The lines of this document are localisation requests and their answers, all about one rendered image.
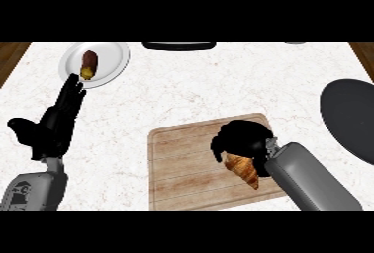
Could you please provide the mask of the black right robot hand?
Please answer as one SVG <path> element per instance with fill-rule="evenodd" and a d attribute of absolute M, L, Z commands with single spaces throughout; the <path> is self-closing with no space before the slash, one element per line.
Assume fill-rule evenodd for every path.
<path fill-rule="evenodd" d="M 212 139 L 210 143 L 216 162 L 222 162 L 222 152 L 252 158 L 257 175 L 269 177 L 265 169 L 268 161 L 266 140 L 272 138 L 272 132 L 260 123 L 244 120 L 231 121 L 220 127 L 218 136 Z"/>

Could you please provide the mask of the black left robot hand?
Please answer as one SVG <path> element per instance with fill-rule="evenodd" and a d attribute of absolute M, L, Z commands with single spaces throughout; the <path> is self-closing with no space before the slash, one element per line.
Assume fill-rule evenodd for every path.
<path fill-rule="evenodd" d="M 79 76 L 71 74 L 58 101 L 48 108 L 40 121 L 34 123 L 24 118 L 9 120 L 8 127 L 15 132 L 19 143 L 31 147 L 33 160 L 62 158 L 67 154 L 84 95 Z"/>

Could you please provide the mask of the golden brown croissant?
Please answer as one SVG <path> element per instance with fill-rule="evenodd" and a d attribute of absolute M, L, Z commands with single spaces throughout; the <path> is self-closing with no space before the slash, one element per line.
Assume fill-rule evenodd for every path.
<path fill-rule="evenodd" d="M 240 155 L 226 154 L 225 158 L 226 169 L 241 177 L 246 183 L 252 186 L 254 190 L 259 189 L 259 175 L 257 170 L 253 165 L 253 159 L 243 157 Z"/>

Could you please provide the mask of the pale wooden cutting board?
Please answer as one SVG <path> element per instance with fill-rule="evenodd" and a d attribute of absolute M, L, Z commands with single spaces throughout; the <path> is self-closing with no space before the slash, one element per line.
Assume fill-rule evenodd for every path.
<path fill-rule="evenodd" d="M 232 120 L 249 120 L 271 127 L 266 116 L 253 113 L 151 131 L 151 210 L 220 210 L 286 195 L 272 178 L 262 178 L 254 190 L 215 160 L 210 142 L 220 126 Z"/>

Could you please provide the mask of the dark grey pan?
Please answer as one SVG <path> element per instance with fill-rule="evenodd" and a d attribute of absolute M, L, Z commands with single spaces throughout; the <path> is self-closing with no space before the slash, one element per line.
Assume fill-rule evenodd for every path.
<path fill-rule="evenodd" d="M 374 165 L 374 84 L 339 79 L 320 95 L 327 129 L 345 149 Z"/>

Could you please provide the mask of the brown chocolate eclair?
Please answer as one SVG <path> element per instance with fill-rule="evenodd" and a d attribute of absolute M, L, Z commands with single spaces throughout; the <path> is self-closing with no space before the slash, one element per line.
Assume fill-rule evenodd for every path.
<path fill-rule="evenodd" d="M 82 57 L 82 66 L 80 66 L 80 77 L 84 80 L 90 80 L 95 76 L 98 68 L 98 55 L 89 50 Z"/>

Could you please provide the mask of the white round plate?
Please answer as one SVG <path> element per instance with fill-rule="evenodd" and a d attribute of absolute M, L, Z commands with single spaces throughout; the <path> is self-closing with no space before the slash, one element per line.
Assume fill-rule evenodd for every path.
<path fill-rule="evenodd" d="M 73 73 L 80 74 L 83 55 L 89 50 L 96 53 L 98 66 L 90 80 L 79 78 L 84 89 L 96 88 L 110 83 L 121 74 L 130 60 L 130 49 L 124 42 L 76 43 L 64 53 L 59 64 L 62 80 L 67 80 Z"/>

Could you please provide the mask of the black flat appliance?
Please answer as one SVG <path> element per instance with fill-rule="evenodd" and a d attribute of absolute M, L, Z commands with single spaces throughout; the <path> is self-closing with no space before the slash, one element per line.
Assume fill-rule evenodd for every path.
<path fill-rule="evenodd" d="M 144 42 L 144 47 L 152 50 L 192 51 L 216 47 L 215 42 Z"/>

